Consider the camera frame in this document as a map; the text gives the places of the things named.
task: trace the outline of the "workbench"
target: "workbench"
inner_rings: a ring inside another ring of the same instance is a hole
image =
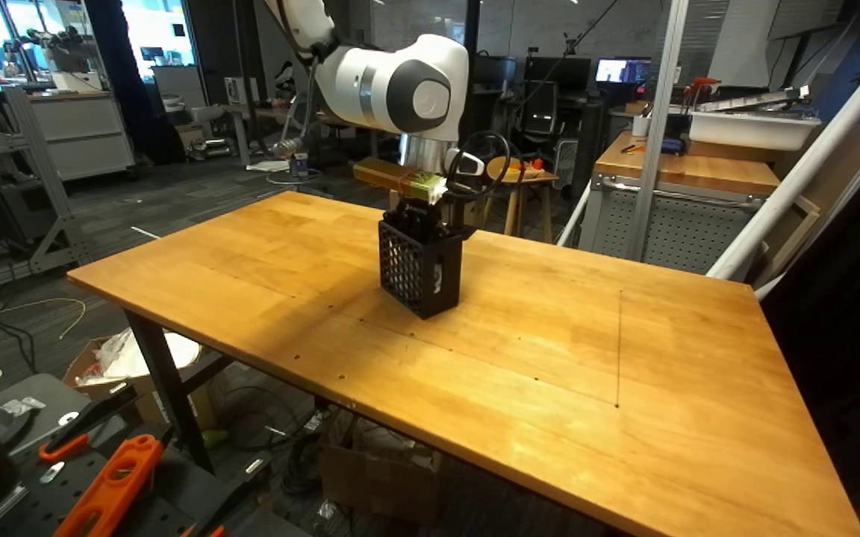
[[[591,196],[580,199],[580,249],[626,258],[646,141],[619,135],[591,170]],[[689,144],[661,155],[646,264],[704,275],[764,196],[779,184],[761,152]]]
[[[646,164],[646,141],[632,141],[629,131],[619,135],[595,164],[595,176],[619,176],[635,183]],[[661,184],[704,187],[717,195],[755,195],[767,196],[779,180],[755,159],[737,155],[737,149],[719,152],[719,146],[692,144],[685,155],[661,159]]]
[[[129,313],[202,466],[162,328],[632,535],[860,535],[750,286],[474,234],[417,319],[377,223],[279,195],[69,277]]]

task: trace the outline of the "machine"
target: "machine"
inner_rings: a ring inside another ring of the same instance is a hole
[[[401,50],[341,46],[322,0],[267,0],[325,108],[343,122],[404,135],[401,164],[443,174],[459,141],[468,56],[446,35]]]
[[[464,207],[485,192],[485,161],[459,146],[468,55],[446,35],[401,50],[338,40],[322,0],[270,0],[325,108],[349,126],[401,135],[401,161],[364,159],[355,180],[392,192],[379,222],[379,280],[417,316],[459,302]]]

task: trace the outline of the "black container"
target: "black container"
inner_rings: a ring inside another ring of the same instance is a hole
[[[414,235],[379,222],[379,284],[417,316],[435,316],[459,302],[459,234]]]

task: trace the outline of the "metal table leg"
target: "metal table leg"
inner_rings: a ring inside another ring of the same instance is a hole
[[[134,340],[143,352],[143,361],[149,365],[149,374],[153,374],[155,390],[162,398],[164,416],[175,428],[180,441],[186,446],[186,450],[192,454],[192,460],[199,469],[214,472],[213,457],[202,449],[202,440],[199,440],[192,404],[189,404],[186,381],[181,381],[180,369],[174,368],[174,356],[168,349],[164,328],[138,316],[138,313],[129,313],[129,323],[132,323]]]
[[[247,128],[244,128],[244,114],[234,110],[229,122],[234,122],[234,138],[238,141],[243,168],[247,168],[252,164],[252,138],[247,138]]]

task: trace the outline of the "paper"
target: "paper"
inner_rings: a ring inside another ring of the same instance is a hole
[[[195,365],[195,358],[199,356],[199,343],[164,331],[168,349],[174,356],[174,368],[186,369],[189,365]],[[149,368],[140,356],[140,346],[134,340],[134,331],[119,331],[113,338],[107,338],[98,349],[95,349],[101,375],[89,375],[84,386],[107,386],[107,381],[119,381],[119,378],[134,378],[134,375],[149,375]]]

